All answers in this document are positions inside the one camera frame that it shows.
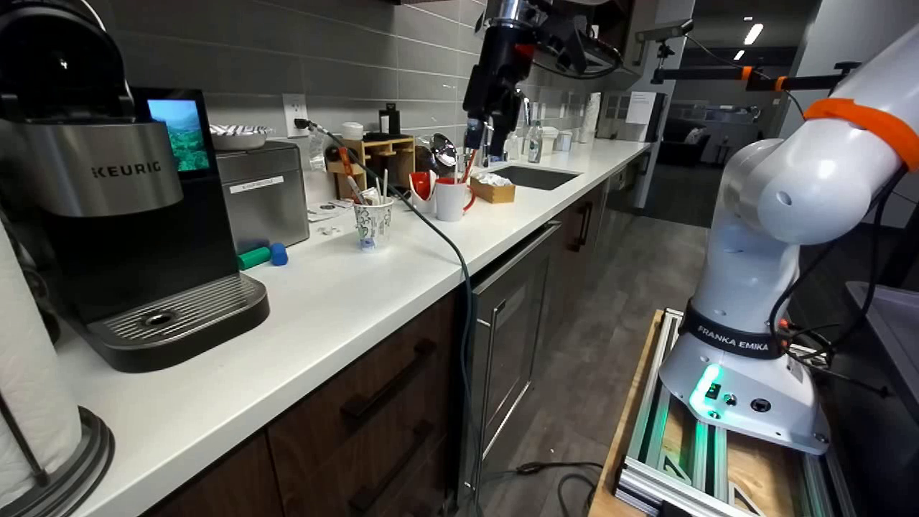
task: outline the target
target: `gray tile wall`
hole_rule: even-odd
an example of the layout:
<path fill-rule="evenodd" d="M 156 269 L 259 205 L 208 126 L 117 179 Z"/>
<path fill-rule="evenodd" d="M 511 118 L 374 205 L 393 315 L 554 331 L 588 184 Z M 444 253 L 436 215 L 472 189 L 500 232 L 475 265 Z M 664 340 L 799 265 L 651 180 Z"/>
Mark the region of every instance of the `gray tile wall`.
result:
<path fill-rule="evenodd" d="M 485 0 L 96 0 L 133 83 L 203 90 L 212 123 L 271 126 L 282 95 L 309 118 L 376 123 L 397 100 L 414 134 L 462 128 Z"/>

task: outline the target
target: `kitchen counter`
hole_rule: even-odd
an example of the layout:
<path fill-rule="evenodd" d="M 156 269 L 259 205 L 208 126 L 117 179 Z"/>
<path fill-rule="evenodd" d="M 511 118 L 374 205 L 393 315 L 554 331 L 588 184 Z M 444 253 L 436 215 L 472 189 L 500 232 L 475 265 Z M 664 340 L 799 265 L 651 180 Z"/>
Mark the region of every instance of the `kitchen counter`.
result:
<path fill-rule="evenodd" d="M 621 172 L 647 143 L 595 141 L 549 156 L 541 170 L 578 172 L 558 189 L 516 187 L 515 205 L 476 202 L 440 230 L 457 242 L 472 274 Z M 354 228 L 351 212 L 325 228 Z M 354 232 L 289 246 L 288 266 L 256 266 L 271 319 L 190 363 L 156 374 L 117 374 L 88 345 L 65 340 L 60 363 L 84 409 L 106 419 L 114 459 L 77 515 L 140 515 L 222 453 L 272 423 L 388 334 L 450 294 L 457 255 L 406 207 L 381 249 L 357 249 Z"/>

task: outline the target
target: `black coffee maker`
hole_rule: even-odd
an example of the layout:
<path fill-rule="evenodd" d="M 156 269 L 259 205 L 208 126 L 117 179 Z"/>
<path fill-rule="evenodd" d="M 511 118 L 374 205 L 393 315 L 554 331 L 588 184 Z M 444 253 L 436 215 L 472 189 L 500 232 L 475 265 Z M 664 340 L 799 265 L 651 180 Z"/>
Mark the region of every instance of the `black coffee maker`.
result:
<path fill-rule="evenodd" d="M 202 91 L 133 90 L 84 2 L 0 2 L 0 207 L 35 298 L 117 371 L 266 319 L 238 276 Z"/>

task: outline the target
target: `logo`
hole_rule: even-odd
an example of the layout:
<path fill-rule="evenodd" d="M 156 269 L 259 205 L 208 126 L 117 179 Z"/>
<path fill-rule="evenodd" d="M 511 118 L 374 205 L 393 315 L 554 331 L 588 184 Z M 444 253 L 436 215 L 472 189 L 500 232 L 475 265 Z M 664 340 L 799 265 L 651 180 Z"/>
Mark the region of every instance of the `logo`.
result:
<path fill-rule="evenodd" d="M 164 170 L 162 161 L 147 161 L 147 164 L 106 164 L 106 167 L 93 167 L 93 179 L 157 174 L 162 170 Z"/>

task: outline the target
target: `electrical outlet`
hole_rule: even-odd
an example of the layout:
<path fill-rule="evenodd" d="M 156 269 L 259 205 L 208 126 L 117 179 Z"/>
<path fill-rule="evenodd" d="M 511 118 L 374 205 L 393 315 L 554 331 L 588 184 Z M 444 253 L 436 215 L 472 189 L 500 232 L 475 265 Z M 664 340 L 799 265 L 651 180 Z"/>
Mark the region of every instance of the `electrical outlet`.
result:
<path fill-rule="evenodd" d="M 308 95 L 285 95 L 285 126 L 288 126 L 288 139 L 295 134 L 309 134 L 308 128 L 299 128 L 292 121 L 301 118 L 308 121 Z"/>

